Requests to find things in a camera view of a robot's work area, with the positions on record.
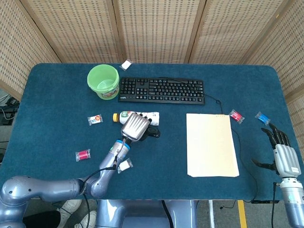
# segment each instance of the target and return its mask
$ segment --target bottle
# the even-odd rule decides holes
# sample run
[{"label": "bottle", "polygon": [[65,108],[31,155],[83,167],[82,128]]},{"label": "bottle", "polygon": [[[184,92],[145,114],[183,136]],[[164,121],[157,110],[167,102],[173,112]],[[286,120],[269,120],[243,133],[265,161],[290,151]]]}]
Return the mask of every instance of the bottle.
[{"label": "bottle", "polygon": [[113,121],[125,124],[125,122],[127,122],[128,118],[131,116],[132,113],[136,113],[138,115],[142,115],[143,117],[147,117],[147,119],[150,120],[151,125],[153,126],[158,126],[160,123],[160,113],[158,112],[141,113],[141,112],[133,112],[133,111],[123,111],[120,114],[114,113]]}]

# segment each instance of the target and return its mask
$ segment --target yellow bottle cap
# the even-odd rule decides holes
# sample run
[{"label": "yellow bottle cap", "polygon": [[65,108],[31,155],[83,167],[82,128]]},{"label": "yellow bottle cap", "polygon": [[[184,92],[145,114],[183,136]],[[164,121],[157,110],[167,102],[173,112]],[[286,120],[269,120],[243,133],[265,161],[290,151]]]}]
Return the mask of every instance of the yellow bottle cap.
[{"label": "yellow bottle cap", "polygon": [[118,121],[119,121],[118,113],[113,113],[113,122],[118,122]]}]

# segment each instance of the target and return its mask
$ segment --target table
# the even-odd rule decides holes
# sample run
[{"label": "table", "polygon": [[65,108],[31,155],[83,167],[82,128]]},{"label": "table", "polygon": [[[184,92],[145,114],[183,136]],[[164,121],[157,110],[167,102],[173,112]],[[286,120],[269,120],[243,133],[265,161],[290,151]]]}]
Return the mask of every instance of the table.
[{"label": "table", "polygon": [[[274,156],[263,124],[255,118],[261,111],[289,135],[304,171],[281,85],[269,66],[132,64],[120,76],[183,77],[203,79],[205,92],[220,99],[223,111],[240,112],[241,125],[231,126],[241,140],[242,158],[258,182],[258,200],[272,199],[273,171],[256,167],[251,158],[272,163]],[[239,144],[233,133],[240,176],[236,178],[187,175],[186,113],[219,114],[209,97],[206,105],[119,103],[100,99],[86,84],[96,64],[38,64],[30,72],[11,135],[0,184],[14,175],[44,180],[80,178],[98,169],[99,163],[120,137],[120,123],[112,114],[124,110],[160,112],[161,137],[132,144],[127,157],[134,167],[114,175],[104,199],[243,199],[255,194],[254,180],[240,162]],[[104,122],[89,126],[87,117],[101,114]],[[75,152],[91,149],[91,158],[76,162]],[[277,199],[282,199],[281,191]]]}]

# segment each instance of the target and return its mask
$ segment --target shoe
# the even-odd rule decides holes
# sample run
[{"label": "shoe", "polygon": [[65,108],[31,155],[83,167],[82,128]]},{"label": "shoe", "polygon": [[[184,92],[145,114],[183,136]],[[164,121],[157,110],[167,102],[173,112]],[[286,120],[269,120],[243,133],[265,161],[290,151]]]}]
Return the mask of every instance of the shoe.
[{"label": "shoe", "polygon": [[[96,216],[97,216],[97,212],[95,210],[90,212],[90,222],[89,222],[89,227],[88,228],[94,228],[95,227]],[[84,216],[84,218],[81,220],[81,222],[76,224],[74,226],[74,228],[86,228],[88,218],[89,218],[89,214]]]},{"label": "shoe", "polygon": [[81,199],[67,200],[61,208],[57,209],[60,212],[60,223],[57,228],[63,228],[68,218],[80,207]]}]

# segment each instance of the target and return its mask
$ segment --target metal robot arm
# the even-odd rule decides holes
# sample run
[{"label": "metal robot arm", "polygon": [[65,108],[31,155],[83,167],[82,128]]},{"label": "metal robot arm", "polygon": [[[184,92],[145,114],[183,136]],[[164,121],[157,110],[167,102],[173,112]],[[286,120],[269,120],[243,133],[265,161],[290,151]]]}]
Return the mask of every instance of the metal robot arm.
[{"label": "metal robot arm", "polygon": [[94,198],[102,197],[107,190],[110,178],[116,166],[128,153],[131,142],[140,140],[148,129],[150,122],[137,114],[132,114],[122,127],[122,140],[117,140],[99,168],[109,167],[100,171],[99,178],[44,181],[28,176],[16,176],[7,180],[0,192],[0,228],[24,228],[22,219],[28,201],[40,197],[43,201],[54,202],[76,198],[87,193]]},{"label": "metal robot arm", "polygon": [[287,135],[273,124],[270,123],[269,126],[272,132],[265,128],[262,128],[262,131],[269,137],[275,161],[273,164],[263,164],[254,159],[252,161],[261,168],[276,171],[283,179],[277,185],[283,193],[289,224],[294,228],[304,228],[304,191],[302,184],[296,179],[301,175],[298,157],[290,146]]}]

